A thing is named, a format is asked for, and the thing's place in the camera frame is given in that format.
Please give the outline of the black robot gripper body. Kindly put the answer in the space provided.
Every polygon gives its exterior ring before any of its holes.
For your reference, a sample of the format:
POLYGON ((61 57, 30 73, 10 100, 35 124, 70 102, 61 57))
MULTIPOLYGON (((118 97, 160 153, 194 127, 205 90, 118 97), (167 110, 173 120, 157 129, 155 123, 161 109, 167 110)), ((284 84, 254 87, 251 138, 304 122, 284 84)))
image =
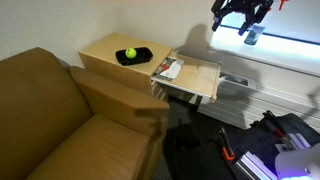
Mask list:
POLYGON ((224 17, 232 12, 248 16, 263 16, 271 8, 274 0, 216 0, 211 11, 216 17, 224 17))

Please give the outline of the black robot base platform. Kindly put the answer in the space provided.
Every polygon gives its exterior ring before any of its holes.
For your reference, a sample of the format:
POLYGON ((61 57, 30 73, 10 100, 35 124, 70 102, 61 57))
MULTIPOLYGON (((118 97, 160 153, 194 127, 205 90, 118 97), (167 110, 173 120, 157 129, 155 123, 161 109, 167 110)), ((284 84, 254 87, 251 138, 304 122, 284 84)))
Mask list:
POLYGON ((265 124, 273 123, 282 133, 301 133, 311 145, 320 142, 320 134, 295 114, 272 118, 267 115, 261 122, 255 121, 249 129, 233 131, 224 126, 235 159, 227 161, 223 157, 221 126, 207 132, 207 137, 195 133, 189 137, 175 136, 173 142, 176 154, 172 158, 173 174, 176 180, 238 180, 244 176, 235 169, 235 161, 245 152, 256 153, 272 171, 275 171, 275 144, 280 138, 265 124))

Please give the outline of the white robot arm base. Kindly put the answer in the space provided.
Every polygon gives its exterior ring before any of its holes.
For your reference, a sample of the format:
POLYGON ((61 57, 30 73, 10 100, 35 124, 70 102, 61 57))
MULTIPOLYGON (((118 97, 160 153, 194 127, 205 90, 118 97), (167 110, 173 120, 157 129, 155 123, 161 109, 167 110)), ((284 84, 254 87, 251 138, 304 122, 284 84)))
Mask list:
POLYGON ((279 153, 275 169, 278 180, 320 180, 320 144, 279 153))

